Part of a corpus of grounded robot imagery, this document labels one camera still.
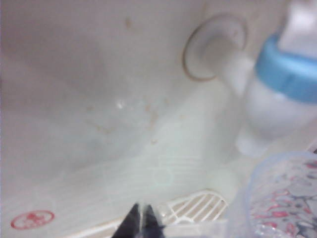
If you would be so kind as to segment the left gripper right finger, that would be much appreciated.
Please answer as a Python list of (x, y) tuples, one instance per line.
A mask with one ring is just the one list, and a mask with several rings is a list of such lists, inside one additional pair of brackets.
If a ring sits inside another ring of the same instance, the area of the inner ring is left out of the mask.
[(142, 237), (143, 238), (164, 238), (162, 226), (151, 205), (147, 205), (143, 212)]

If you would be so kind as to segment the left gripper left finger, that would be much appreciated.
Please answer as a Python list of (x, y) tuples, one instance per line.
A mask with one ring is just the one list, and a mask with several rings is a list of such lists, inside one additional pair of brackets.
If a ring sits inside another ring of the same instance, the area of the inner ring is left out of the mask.
[(140, 204), (135, 203), (112, 235), (112, 238), (134, 238), (140, 232), (140, 222)]

